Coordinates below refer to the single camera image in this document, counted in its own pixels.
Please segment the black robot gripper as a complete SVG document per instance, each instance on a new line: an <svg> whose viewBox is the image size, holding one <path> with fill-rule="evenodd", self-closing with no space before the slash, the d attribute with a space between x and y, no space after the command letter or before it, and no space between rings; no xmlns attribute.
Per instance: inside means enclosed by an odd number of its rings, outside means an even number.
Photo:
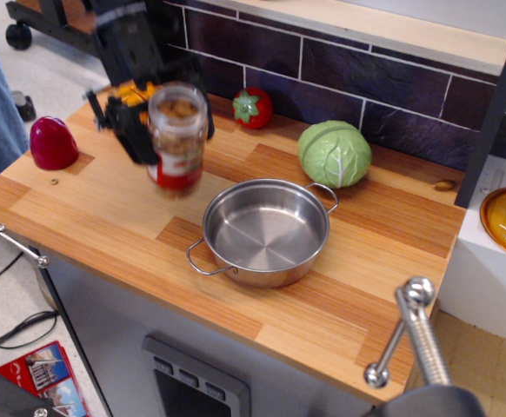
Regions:
<svg viewBox="0 0 506 417"><path fill-rule="evenodd" d="M90 1L96 15L92 39L110 84L132 81L141 89L147 83L190 83L203 93L207 109L207 139L215 134L205 77L196 54L183 45L183 12L164 1ZM141 165L157 165L147 119L141 115L148 102L129 105L110 96L105 108L106 126L130 156Z"/></svg>

